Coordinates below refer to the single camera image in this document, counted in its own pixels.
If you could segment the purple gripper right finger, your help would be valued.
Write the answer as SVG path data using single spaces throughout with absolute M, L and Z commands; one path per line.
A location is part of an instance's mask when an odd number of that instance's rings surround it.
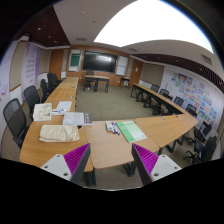
M 181 167 L 167 155 L 156 155 L 137 144 L 132 144 L 132 156 L 143 185 L 181 170 Z

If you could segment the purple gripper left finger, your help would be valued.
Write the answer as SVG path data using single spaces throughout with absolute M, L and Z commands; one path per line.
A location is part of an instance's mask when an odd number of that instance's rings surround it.
M 90 144 L 87 143 L 65 155 L 54 155 L 41 168 L 72 183 L 79 184 L 90 152 Z

